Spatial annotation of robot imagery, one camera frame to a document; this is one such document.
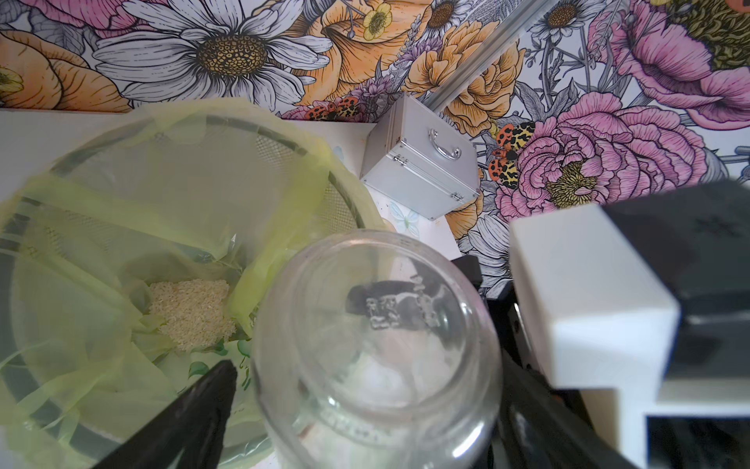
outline butterfly illustration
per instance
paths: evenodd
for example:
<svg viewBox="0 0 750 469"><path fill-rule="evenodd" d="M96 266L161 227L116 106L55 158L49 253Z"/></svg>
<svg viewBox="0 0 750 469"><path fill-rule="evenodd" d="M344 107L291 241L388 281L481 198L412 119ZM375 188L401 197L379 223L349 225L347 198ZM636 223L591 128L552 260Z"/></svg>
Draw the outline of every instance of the butterfly illustration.
<svg viewBox="0 0 750 469"><path fill-rule="evenodd" d="M417 227L419 214L410 209L409 214L404 216L404 213L398 208L396 202L390 202L388 206L391 208L393 219L396 220L396 231L419 239L419 228Z"/></svg>
<svg viewBox="0 0 750 469"><path fill-rule="evenodd" d="M342 163L344 162L344 151L341 149L340 146L336 145L333 147L333 154L338 157L338 160Z"/></svg>
<svg viewBox="0 0 750 469"><path fill-rule="evenodd" d="M308 121L346 121L360 112L359 99L354 96L335 101L314 101L314 106L304 118Z"/></svg>
<svg viewBox="0 0 750 469"><path fill-rule="evenodd" d="M531 139L535 122L507 124L497 134L497 145L487 165L490 179L510 189L518 188L518 153Z"/></svg>

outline flower center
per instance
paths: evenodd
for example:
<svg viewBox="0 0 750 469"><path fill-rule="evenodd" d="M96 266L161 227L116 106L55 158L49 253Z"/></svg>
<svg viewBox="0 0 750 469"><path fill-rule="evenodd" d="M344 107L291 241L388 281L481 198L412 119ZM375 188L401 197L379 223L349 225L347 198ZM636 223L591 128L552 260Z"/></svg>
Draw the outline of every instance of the flower center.
<svg viewBox="0 0 750 469"><path fill-rule="evenodd" d="M241 77L258 71L269 57L263 42L253 36L211 38L198 47L198 62L208 71Z"/></svg>
<svg viewBox="0 0 750 469"><path fill-rule="evenodd" d="M382 11L378 11L375 13L375 16L370 21L370 25L368 28L370 29L370 32L372 32L374 35L377 36L377 33L380 32L381 29L385 29L386 27L386 14Z"/></svg>
<svg viewBox="0 0 750 469"><path fill-rule="evenodd" d="M551 28L563 28L569 25L577 15L575 5L566 3L551 11L550 16L547 17L547 24Z"/></svg>
<svg viewBox="0 0 750 469"><path fill-rule="evenodd" d="M558 209L583 205L591 202L592 189L596 187L596 177L581 174L582 161L570 163L562 168L562 176L555 182L548 182L544 188L552 196L552 203Z"/></svg>
<svg viewBox="0 0 750 469"><path fill-rule="evenodd" d="M437 6L432 11L432 17L430 21L427 21L427 27L432 29L438 29L440 26L444 26L451 20L451 15L455 6L453 2L445 2Z"/></svg>
<svg viewBox="0 0 750 469"><path fill-rule="evenodd" d="M688 36L706 45L713 55L714 70L750 65L750 14L738 13L727 2L716 0L675 0L668 12Z"/></svg>
<svg viewBox="0 0 750 469"><path fill-rule="evenodd" d="M23 79L16 72L0 67L0 93L19 92L23 89Z"/></svg>

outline green leaf print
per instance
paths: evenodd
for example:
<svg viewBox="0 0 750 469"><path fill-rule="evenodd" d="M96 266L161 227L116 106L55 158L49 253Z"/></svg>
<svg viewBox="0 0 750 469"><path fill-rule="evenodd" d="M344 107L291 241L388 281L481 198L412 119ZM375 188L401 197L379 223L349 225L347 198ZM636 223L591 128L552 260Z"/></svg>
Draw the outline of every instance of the green leaf print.
<svg viewBox="0 0 750 469"><path fill-rule="evenodd" d="M218 344L216 344L216 347L214 347L214 353L216 353L219 356L226 356L229 351L224 348L224 339L221 339Z"/></svg>
<svg viewBox="0 0 750 469"><path fill-rule="evenodd" d="M244 381L242 381L242 384L241 384L243 391L247 391L248 390L248 386L250 386L250 383L251 383L252 380L253 379L250 376L250 369L249 368L245 368L244 369Z"/></svg>
<svg viewBox="0 0 750 469"><path fill-rule="evenodd" d="M251 342L252 341L238 341L237 342L237 350L239 350L239 353L241 353L242 355L245 355L247 358L250 358Z"/></svg>
<svg viewBox="0 0 750 469"><path fill-rule="evenodd" d="M191 377L194 374L206 374L209 372L209 366L204 362L192 362L190 364L190 371L187 373L187 377Z"/></svg>

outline purple flower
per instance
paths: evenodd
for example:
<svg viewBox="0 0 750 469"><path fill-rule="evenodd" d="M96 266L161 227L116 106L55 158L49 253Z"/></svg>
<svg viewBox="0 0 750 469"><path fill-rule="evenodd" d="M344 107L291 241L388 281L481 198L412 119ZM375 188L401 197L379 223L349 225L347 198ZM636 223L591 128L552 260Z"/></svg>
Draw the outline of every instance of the purple flower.
<svg viewBox="0 0 750 469"><path fill-rule="evenodd" d="M501 185L495 204L510 221L697 184L707 170L703 147L674 111L623 109L615 95L588 93L568 112L536 123L518 157L518 189Z"/></svg>
<svg viewBox="0 0 750 469"><path fill-rule="evenodd" d="M102 38L111 38L136 29L151 29L146 21L135 17L123 8L125 0L21 0L30 7L39 8L45 17L73 26L91 26ZM167 5L167 0L146 0L148 3Z"/></svg>
<svg viewBox="0 0 750 469"><path fill-rule="evenodd" d="M632 16L626 21L625 11L612 13L620 15L619 21L612 22L610 38L610 59L619 75L632 75L646 96L665 106L687 110L703 128L732 130L750 126L749 67L732 68L718 60L717 69L716 54L721 48L696 41L684 26L668 22L663 10L647 2L631 0L631 11ZM601 53L600 62L608 60L608 53L598 48L596 38L607 21L600 15L589 28L588 47ZM716 18L710 22L722 24ZM731 29L717 30L713 41L719 44L724 36L733 34Z"/></svg>
<svg viewBox="0 0 750 469"><path fill-rule="evenodd" d="M364 83L360 83L352 90L352 96L359 99L360 102L366 103L368 100L388 92L391 86L391 76L386 75L380 78L370 78Z"/></svg>
<svg viewBox="0 0 750 469"><path fill-rule="evenodd" d="M440 38L427 38L423 41L419 41L418 43L414 44L411 47L406 47L403 49L403 55L396 59L396 62L399 61L408 61L410 64L411 62L414 62L417 57L419 57L421 54L429 52L431 50L434 50L435 52L440 51L440 48L443 47L443 40Z"/></svg>

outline plastic bag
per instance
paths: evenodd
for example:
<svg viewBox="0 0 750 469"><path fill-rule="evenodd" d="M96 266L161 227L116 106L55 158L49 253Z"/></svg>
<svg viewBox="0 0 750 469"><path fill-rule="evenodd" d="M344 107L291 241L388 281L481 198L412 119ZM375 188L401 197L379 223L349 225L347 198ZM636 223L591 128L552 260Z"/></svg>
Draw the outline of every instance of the plastic bag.
<svg viewBox="0 0 750 469"><path fill-rule="evenodd" d="M0 209L0 424L36 467L88 467L220 359L238 367L225 466L270 451L250 386L254 311L331 233L380 227L321 139L243 100L145 106ZM190 353L147 285L226 280L238 334Z"/></svg>

